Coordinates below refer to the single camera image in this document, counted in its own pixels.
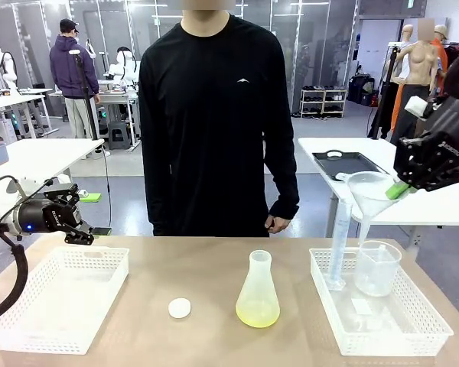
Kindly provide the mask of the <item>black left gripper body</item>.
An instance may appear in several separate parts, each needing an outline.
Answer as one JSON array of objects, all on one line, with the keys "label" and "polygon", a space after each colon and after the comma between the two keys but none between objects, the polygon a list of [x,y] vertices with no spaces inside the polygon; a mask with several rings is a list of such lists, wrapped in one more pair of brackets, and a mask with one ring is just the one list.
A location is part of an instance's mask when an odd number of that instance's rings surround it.
[{"label": "black left gripper body", "polygon": [[13,233],[81,233],[77,194],[42,193],[22,200],[13,210]]}]

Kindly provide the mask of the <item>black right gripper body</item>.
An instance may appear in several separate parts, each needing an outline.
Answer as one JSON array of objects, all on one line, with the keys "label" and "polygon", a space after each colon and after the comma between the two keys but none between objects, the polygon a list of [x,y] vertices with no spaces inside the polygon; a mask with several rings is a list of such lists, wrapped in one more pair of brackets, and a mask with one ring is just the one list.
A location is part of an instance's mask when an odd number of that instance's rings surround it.
[{"label": "black right gripper body", "polygon": [[449,162],[452,168],[459,167],[459,99],[449,97],[427,119],[428,128],[422,143],[424,158],[435,158],[433,168]]}]

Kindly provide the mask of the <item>person's left hand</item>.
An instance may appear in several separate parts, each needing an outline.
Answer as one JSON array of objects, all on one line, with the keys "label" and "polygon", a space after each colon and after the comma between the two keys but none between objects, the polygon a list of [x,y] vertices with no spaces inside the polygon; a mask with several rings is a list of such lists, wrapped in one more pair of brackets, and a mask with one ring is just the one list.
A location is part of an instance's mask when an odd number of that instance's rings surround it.
[{"label": "person's left hand", "polygon": [[267,220],[265,221],[265,228],[267,229],[268,233],[277,234],[285,230],[289,226],[290,222],[290,219],[283,219],[277,216],[268,216]]}]

